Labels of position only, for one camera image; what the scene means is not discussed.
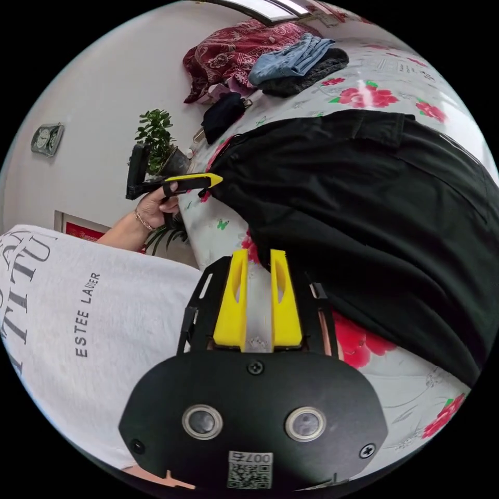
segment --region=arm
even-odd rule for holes
[[[176,182],[170,184],[170,190],[177,189]],[[116,222],[97,242],[104,246],[122,250],[139,251],[143,248],[151,230],[165,222],[165,213],[177,213],[178,198],[165,200],[163,188],[144,196],[134,212],[125,215]]]
[[[97,242],[113,248],[139,251],[143,248],[148,235],[149,229],[140,220],[135,218],[134,213],[129,213],[109,229]]]

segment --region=blue jeans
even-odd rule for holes
[[[251,69],[248,80],[258,86],[266,80],[284,76],[304,76],[327,52],[334,40],[305,33],[294,45],[261,55]]]

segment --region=gray t-shirt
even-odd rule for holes
[[[0,237],[2,340],[58,431],[112,466],[135,464],[118,423],[140,378],[175,355],[200,276],[38,227]]]

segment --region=window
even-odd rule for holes
[[[206,3],[223,5],[238,10],[266,25],[284,21],[297,21],[310,16],[309,11],[301,4],[306,0],[205,0]]]

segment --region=bracelet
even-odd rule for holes
[[[142,217],[139,215],[137,209],[134,210],[135,219],[138,220],[147,230],[152,231],[154,227],[151,227],[147,222],[142,220]]]

